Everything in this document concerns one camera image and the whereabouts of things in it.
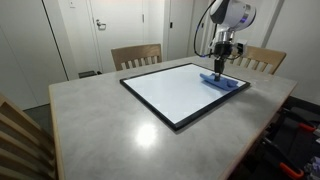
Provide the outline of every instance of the equipment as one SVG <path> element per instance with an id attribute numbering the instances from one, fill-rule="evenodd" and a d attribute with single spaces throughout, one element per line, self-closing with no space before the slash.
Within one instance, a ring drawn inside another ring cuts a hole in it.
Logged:
<path id="1" fill-rule="evenodd" d="M 236 58 L 245 52 L 243 44 L 233 43 L 233 37 L 236 31 L 245 29 L 252 24 L 256 16 L 256 8 L 237 0 L 215 0 L 210 4 L 208 9 L 210 7 L 211 20 L 218 25 L 215 38 L 209 46 L 210 49 L 213 49 L 213 52 L 208 55 L 214 55 L 216 57 L 214 62 L 214 80 L 220 81 L 220 75 L 224 70 L 224 63 L 229 59 L 228 57 L 231 55 L 233 49 L 237 49 L 238 51 Z"/>

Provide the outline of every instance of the wooden chair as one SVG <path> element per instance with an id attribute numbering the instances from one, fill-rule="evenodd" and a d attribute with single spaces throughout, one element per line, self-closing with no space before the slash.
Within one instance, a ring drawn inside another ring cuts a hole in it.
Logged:
<path id="1" fill-rule="evenodd" d="M 258 70 L 260 72 L 264 72 L 267 70 L 267 66 L 271 65 L 272 67 L 269 69 L 268 73 L 274 74 L 285 57 L 285 52 L 247 46 L 246 55 L 236 60 L 231 60 L 230 63 L 245 68 L 251 67 L 253 70 Z"/>
<path id="2" fill-rule="evenodd" d="M 111 53 L 117 71 L 123 69 L 122 63 L 125 64 L 125 67 L 127 69 L 130 69 L 130 64 L 133 68 L 135 68 L 137 66 L 162 62 L 160 44 L 149 44 L 111 49 Z"/>
<path id="3" fill-rule="evenodd" d="M 56 179 L 54 141 L 0 93 L 0 179 Z"/>

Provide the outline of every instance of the table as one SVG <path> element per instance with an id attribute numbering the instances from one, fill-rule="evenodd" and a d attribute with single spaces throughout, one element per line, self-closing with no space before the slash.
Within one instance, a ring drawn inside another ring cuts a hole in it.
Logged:
<path id="1" fill-rule="evenodd" d="M 119 83 L 190 62 L 214 64 L 190 57 L 51 85 L 60 179 L 226 179 L 296 82 L 226 64 L 251 87 L 176 133 Z"/>

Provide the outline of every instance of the door handle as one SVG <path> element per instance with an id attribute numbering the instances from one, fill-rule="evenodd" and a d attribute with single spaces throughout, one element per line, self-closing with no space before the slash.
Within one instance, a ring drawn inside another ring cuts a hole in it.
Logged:
<path id="1" fill-rule="evenodd" d="M 105 30 L 107 28 L 107 25 L 104 23 L 101 23 L 99 19 L 97 19 L 96 22 L 99 30 Z"/>

